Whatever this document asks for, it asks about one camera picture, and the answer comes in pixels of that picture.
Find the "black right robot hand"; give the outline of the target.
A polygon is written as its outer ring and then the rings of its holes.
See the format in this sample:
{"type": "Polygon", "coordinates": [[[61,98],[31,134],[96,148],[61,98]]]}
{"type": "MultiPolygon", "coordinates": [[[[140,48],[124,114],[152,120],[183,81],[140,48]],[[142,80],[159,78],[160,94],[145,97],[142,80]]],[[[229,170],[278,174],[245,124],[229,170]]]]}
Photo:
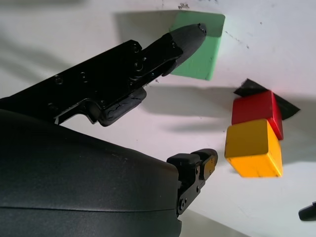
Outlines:
{"type": "Polygon", "coordinates": [[[215,170],[213,149],[161,161],[64,128],[109,126],[206,38],[202,23],[142,48],[129,40],[0,101],[3,237],[177,237],[178,219],[215,170]]]}

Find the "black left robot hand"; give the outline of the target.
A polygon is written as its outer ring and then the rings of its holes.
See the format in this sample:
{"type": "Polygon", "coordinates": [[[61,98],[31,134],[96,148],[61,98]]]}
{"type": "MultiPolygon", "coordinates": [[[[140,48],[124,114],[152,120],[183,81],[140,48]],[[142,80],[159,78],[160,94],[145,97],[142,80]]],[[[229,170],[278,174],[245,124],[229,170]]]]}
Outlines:
{"type": "Polygon", "coordinates": [[[299,210],[298,215],[301,221],[316,221],[316,202],[314,201],[311,205],[299,210]]]}

